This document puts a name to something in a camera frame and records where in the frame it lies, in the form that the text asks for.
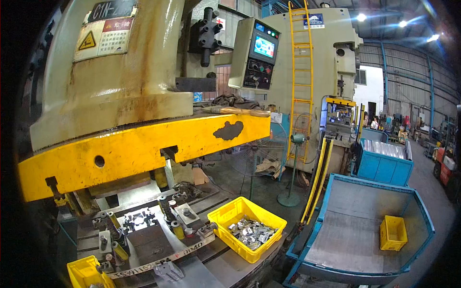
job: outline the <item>window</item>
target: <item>window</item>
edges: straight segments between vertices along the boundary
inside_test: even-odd
[[[355,70],[355,83],[360,85],[366,85],[366,70]]]

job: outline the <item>control panel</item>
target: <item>control panel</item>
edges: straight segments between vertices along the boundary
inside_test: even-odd
[[[248,59],[243,87],[269,90],[273,65],[264,61]]]
[[[229,86],[268,91],[271,87],[280,32],[255,18],[239,21]]]

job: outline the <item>yellow plastic crate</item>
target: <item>yellow plastic crate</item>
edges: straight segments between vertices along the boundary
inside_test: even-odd
[[[251,220],[262,222],[264,225],[273,229],[278,228],[278,231],[275,232],[274,236],[272,236],[266,243],[262,244],[255,251],[241,243],[229,232],[229,229],[227,228],[229,225],[240,221],[244,215],[247,215]],[[224,243],[229,245],[232,250],[237,252],[237,254],[242,256],[242,258],[247,260],[249,263],[255,263],[258,261],[259,258],[261,258],[261,255],[282,237],[282,231],[287,224],[287,222],[282,218],[259,207],[244,197],[238,197],[213,212],[210,212],[208,214],[208,219],[210,222],[215,222],[218,226],[218,229],[214,230],[216,236],[218,236]]]
[[[74,288],[88,288],[91,284],[102,283],[104,288],[115,288],[114,282],[104,272],[96,270],[100,265],[95,256],[88,256],[80,260],[67,263],[67,271]]]
[[[408,242],[407,229],[402,217],[385,215],[384,220],[379,227],[381,250],[400,249]]]

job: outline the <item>yellow warning triangle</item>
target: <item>yellow warning triangle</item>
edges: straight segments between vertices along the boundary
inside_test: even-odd
[[[95,37],[93,36],[93,31],[89,31],[85,39],[83,40],[83,42],[78,47],[78,50],[81,51],[81,50],[92,48],[95,46],[96,46],[96,41],[95,41]]]

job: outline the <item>factory ceiling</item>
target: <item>factory ceiling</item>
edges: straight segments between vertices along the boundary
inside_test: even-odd
[[[276,13],[288,10],[288,0],[266,0],[262,5],[268,2],[274,3]],[[303,0],[291,2],[295,8],[304,7]],[[448,12],[439,0],[307,0],[308,8],[320,8],[322,2],[333,8],[347,8],[355,30],[363,39],[394,42],[447,62],[458,62],[459,32],[450,15],[455,12]]]

